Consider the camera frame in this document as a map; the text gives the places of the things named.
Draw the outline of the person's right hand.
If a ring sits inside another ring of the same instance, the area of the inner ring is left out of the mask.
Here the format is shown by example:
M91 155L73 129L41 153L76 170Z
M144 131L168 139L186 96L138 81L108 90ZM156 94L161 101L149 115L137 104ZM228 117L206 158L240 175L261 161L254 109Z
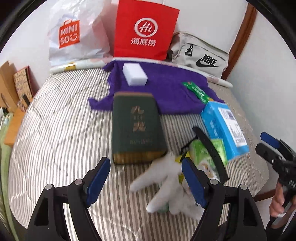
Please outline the person's right hand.
M275 195L271 200L271 204L269 206L269 213L271 217L278 217L279 214L284 213L283 204L285 202L283 187L278 182L275 187Z

